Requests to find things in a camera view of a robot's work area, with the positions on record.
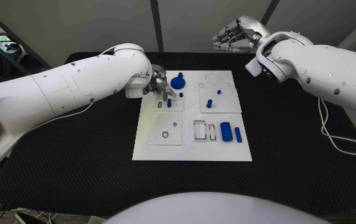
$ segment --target white board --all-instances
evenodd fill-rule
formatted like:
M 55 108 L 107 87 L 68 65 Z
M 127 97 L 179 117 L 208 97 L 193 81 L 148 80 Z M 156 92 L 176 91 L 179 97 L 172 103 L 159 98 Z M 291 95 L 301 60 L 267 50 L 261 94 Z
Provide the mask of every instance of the white board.
M 252 161 L 232 72 L 182 73 L 186 86 L 174 91 L 183 97 L 172 100 L 170 108 L 161 95 L 143 96 L 133 160 Z M 169 83 L 177 75 L 179 71 L 167 71 Z M 213 101 L 212 108 L 206 108 L 208 99 Z M 195 139 L 195 121 L 205 121 L 205 140 Z M 231 142 L 222 141 L 222 122 L 231 123 Z M 209 125 L 215 126 L 215 140 L 210 140 Z M 242 143 L 236 141 L 235 127 L 241 130 Z

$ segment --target black textured mat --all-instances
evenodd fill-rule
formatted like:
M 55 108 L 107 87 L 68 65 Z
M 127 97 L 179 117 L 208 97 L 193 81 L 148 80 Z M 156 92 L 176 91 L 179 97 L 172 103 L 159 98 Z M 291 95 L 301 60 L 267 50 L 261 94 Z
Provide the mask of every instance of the black textured mat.
M 97 55 L 79 53 L 69 61 Z M 317 98 L 295 80 L 252 77 L 254 55 L 147 53 L 167 70 L 232 70 L 252 162 L 131 161 L 141 99 L 124 91 L 19 141 L 0 173 L 0 203 L 49 212 L 112 215 L 133 204 L 192 191 L 236 193 L 316 215 L 356 208 L 356 157 L 320 134 Z M 356 137 L 329 104 L 329 131 Z M 337 142 L 356 151 L 356 144 Z

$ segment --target white wall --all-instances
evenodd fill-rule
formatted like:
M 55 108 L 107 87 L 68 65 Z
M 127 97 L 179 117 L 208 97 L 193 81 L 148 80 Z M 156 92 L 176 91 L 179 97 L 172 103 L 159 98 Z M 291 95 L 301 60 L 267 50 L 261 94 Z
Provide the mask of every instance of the white wall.
M 212 37 L 242 15 L 262 18 L 271 0 L 159 0 L 164 51 L 218 53 Z
M 50 66 L 121 43 L 157 51 L 150 0 L 6 0 L 0 20 Z
M 267 27 L 337 46 L 356 28 L 356 0 L 281 0 Z

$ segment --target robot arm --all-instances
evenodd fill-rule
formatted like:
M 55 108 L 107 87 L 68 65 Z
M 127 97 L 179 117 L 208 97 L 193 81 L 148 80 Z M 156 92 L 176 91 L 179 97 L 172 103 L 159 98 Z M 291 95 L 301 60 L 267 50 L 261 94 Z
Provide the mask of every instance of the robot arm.
M 121 44 L 99 55 L 0 83 L 0 160 L 27 131 L 63 113 L 125 89 L 127 98 L 172 95 L 166 71 L 138 45 Z
M 245 66 L 254 76 L 265 73 L 280 83 L 294 78 L 308 93 L 356 110 L 355 52 L 329 45 L 314 45 L 294 32 L 271 34 L 248 16 L 228 25 L 213 41 L 213 48 L 236 53 L 249 52 L 242 49 L 242 44 L 249 43 L 257 48 L 257 57 Z

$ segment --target robotic hand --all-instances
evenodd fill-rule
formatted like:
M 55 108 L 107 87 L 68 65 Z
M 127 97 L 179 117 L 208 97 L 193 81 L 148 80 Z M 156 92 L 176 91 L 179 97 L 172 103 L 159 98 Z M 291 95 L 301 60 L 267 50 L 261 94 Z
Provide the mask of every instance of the robotic hand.
M 213 48 L 257 57 L 245 66 L 283 83 L 294 78 L 303 89 L 329 102 L 356 110 L 356 53 L 314 45 L 294 32 L 271 33 L 251 17 L 241 16 L 213 37 Z
M 121 44 L 98 55 L 39 74 L 0 83 L 0 160 L 19 138 L 45 121 L 125 89 L 127 98 L 163 93 L 166 71 L 150 64 L 143 48 Z

